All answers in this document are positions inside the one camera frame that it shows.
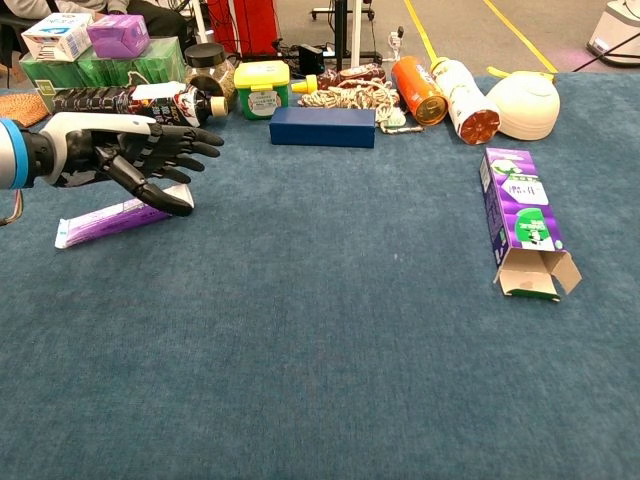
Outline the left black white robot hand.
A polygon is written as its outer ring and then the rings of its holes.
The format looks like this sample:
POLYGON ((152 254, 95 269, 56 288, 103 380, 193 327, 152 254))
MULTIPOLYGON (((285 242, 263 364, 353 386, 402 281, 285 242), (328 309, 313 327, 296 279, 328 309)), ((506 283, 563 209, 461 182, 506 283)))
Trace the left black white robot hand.
POLYGON ((223 145, 221 137, 202 128, 162 125, 146 116, 57 113, 28 141, 29 178, 58 188, 111 180, 144 204, 185 217, 193 207, 152 180, 187 184, 191 178, 182 169, 205 169, 192 156, 216 158, 223 145))

